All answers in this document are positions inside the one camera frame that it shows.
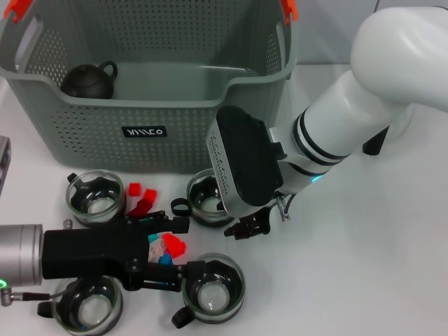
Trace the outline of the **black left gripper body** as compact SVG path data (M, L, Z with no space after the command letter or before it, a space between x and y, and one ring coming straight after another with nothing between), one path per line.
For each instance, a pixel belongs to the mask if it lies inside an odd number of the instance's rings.
M148 233L142 224L48 230L43 236L44 279L113 277L128 291L148 278Z

